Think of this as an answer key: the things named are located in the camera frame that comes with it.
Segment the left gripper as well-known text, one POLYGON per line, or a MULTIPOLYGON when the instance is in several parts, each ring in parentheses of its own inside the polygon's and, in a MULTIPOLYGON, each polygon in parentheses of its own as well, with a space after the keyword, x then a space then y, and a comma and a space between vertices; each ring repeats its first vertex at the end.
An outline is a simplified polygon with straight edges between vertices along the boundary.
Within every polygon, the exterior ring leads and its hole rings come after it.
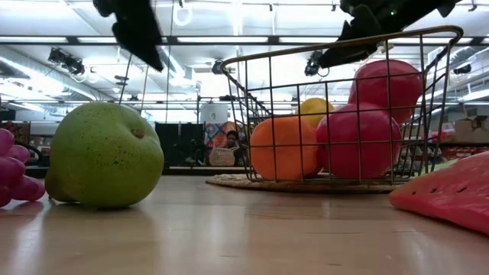
MULTIPOLYGON (((93 0, 97 12, 104 18, 115 14, 117 19, 129 23, 154 23, 154 13, 150 0, 93 0)), ((112 32, 118 45, 135 55, 156 71, 162 71, 164 65, 160 60, 156 44, 143 34, 130 29, 124 22, 115 22, 112 32)))

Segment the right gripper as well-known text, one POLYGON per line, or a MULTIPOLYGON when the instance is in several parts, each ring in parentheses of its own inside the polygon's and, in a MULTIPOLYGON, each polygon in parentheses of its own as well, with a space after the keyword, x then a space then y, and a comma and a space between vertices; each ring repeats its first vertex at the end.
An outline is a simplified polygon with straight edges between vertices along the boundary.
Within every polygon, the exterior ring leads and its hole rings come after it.
MULTIPOLYGON (((344 22, 338 40, 396 33, 420 19, 408 0, 340 0, 340 8, 353 19, 344 22)), ((329 47, 319 58, 319 65, 325 69, 365 60, 377 51, 378 44, 329 47)))

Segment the red apple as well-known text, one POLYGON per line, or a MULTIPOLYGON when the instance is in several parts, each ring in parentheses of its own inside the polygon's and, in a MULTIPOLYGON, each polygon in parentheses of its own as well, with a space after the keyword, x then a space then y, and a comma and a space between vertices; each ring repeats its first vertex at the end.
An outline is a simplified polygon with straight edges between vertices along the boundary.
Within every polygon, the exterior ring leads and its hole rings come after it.
POLYGON ((392 107, 393 119, 401 125, 411 118, 422 92, 423 78, 415 67, 401 60, 377 60, 357 70, 348 103, 392 107))
POLYGON ((400 127, 389 111, 367 102, 347 104, 316 128, 324 168, 343 179, 381 178, 397 163, 400 127))

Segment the yellow bell pepper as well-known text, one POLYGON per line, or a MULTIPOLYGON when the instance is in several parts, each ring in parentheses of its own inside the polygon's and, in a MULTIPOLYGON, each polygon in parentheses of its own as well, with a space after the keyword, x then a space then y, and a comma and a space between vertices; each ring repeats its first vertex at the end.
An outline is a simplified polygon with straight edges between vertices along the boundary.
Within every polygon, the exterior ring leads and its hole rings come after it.
POLYGON ((324 118, 327 111, 334 111, 335 108, 325 99, 310 98, 300 104, 297 108, 297 114, 303 114, 302 118, 313 127, 317 128, 320 121, 324 118))

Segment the green pear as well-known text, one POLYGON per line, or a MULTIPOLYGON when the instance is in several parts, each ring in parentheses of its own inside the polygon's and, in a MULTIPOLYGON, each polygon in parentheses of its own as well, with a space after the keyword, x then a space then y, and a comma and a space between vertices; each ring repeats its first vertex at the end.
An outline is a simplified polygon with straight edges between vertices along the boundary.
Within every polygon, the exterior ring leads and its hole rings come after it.
POLYGON ((145 119, 123 105, 91 102, 57 127, 45 189, 58 202, 120 209, 145 199, 163 168, 160 139, 145 119))

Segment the orange bell pepper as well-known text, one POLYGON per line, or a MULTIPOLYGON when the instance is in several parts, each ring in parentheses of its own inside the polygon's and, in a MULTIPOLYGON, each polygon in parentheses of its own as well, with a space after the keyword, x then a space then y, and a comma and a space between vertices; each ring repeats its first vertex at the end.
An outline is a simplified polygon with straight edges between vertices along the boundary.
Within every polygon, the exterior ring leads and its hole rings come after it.
POLYGON ((322 170, 316 129, 297 116, 268 118, 250 139, 251 165, 266 180, 300 180, 322 170))

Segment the black room divider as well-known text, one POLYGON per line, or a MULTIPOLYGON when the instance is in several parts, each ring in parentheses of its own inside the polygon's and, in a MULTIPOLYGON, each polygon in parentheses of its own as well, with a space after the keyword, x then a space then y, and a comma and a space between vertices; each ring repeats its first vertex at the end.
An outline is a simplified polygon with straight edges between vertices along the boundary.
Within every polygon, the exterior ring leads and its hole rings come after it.
POLYGON ((206 145, 202 124, 156 123, 155 131, 164 152, 166 168, 205 165, 206 145))

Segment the cardboard box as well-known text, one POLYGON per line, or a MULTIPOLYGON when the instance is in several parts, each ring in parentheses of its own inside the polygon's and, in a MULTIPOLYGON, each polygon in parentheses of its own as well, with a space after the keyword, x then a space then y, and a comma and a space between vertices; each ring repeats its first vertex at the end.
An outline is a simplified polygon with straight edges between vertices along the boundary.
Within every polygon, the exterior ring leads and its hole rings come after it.
POLYGON ((486 122, 489 116, 477 115, 455 122, 455 141, 460 143, 489 143, 489 128, 486 122))

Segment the round woven placemat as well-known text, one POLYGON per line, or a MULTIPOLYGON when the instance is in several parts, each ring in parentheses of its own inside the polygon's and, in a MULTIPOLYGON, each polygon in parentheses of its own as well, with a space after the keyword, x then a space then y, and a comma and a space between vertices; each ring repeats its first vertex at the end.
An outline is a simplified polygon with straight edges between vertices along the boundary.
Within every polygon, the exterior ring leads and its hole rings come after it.
POLYGON ((221 174, 211 176, 207 184, 214 186, 249 189, 258 191, 283 193, 314 193, 314 194, 374 194, 390 193, 402 186, 406 181, 381 180, 340 180, 320 175, 316 178, 293 181, 264 180, 260 177, 248 179, 246 174, 221 174))

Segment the watermelon slice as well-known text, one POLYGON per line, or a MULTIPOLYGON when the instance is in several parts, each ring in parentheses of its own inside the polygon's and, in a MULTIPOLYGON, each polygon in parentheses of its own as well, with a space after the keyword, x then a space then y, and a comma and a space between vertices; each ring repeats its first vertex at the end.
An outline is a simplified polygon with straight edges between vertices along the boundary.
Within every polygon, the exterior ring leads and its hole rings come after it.
POLYGON ((489 235, 489 151, 418 176, 388 200, 396 209, 489 235))

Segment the purple grape bunch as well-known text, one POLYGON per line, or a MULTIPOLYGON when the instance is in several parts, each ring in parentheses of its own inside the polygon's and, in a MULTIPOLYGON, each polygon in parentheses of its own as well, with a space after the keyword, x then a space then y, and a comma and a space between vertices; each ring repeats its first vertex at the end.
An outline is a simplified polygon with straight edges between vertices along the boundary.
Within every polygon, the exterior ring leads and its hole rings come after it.
POLYGON ((0 208, 11 200, 34 202, 45 194, 44 184, 25 174, 29 158, 30 150, 17 144, 10 131, 0 128, 0 208))

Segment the colourful wall poster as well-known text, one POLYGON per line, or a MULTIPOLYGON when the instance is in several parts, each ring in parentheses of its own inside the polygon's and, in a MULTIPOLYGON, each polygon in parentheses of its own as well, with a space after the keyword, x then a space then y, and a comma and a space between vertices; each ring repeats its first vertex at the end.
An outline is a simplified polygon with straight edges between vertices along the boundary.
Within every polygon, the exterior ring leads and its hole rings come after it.
POLYGON ((235 123, 227 121, 225 123, 206 123, 204 138, 207 147, 227 147, 228 133, 238 133, 235 123))

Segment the black aluminium rig frame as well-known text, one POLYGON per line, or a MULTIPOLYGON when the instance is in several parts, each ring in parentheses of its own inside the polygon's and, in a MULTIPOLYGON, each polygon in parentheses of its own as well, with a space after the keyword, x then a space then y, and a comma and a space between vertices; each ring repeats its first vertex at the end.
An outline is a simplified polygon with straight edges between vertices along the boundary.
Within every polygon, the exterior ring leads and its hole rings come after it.
MULTIPOLYGON (((27 176, 43 179, 48 167, 27 167, 27 176)), ((168 176, 214 176, 219 174, 242 174, 246 173, 244 167, 168 167, 164 168, 162 174, 168 176)))

